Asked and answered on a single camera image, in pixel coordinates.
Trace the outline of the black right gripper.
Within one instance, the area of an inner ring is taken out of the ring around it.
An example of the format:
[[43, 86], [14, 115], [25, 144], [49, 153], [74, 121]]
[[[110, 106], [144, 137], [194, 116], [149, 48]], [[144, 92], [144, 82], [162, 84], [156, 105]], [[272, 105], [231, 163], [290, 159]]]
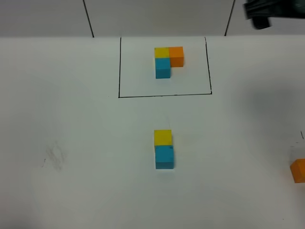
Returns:
[[247, 0], [243, 4], [245, 16], [256, 30], [269, 28], [270, 18], [305, 18], [303, 0]]

